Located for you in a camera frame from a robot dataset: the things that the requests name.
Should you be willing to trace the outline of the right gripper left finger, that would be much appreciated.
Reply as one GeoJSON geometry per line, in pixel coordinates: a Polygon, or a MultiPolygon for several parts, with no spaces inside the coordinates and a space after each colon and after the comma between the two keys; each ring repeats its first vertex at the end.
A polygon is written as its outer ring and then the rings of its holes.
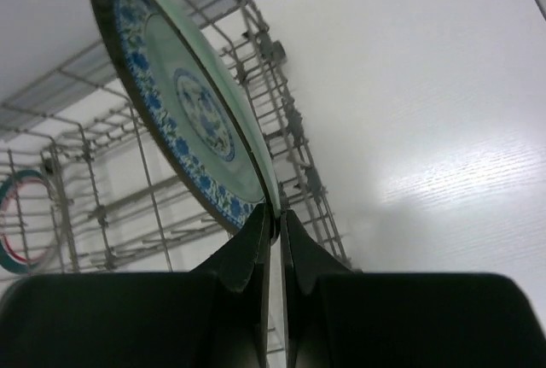
{"type": "Polygon", "coordinates": [[[42,274],[1,299],[4,367],[264,367],[271,212],[189,272],[42,274]]]}

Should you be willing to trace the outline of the green blue floral plate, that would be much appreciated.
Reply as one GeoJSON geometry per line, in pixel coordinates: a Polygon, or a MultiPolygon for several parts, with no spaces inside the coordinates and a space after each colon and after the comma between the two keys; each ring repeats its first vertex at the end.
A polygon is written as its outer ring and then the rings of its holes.
{"type": "Polygon", "coordinates": [[[257,205],[282,205],[247,96],[174,0],[90,0],[120,82],[201,206],[236,232],[257,205]]]}

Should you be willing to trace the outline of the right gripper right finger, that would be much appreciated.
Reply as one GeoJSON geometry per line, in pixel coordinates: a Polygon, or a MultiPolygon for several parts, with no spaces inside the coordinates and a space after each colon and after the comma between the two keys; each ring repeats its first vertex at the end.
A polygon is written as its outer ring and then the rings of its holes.
{"type": "Polygon", "coordinates": [[[280,219],[290,367],[542,367],[524,292],[495,273],[357,272],[280,219]]]}

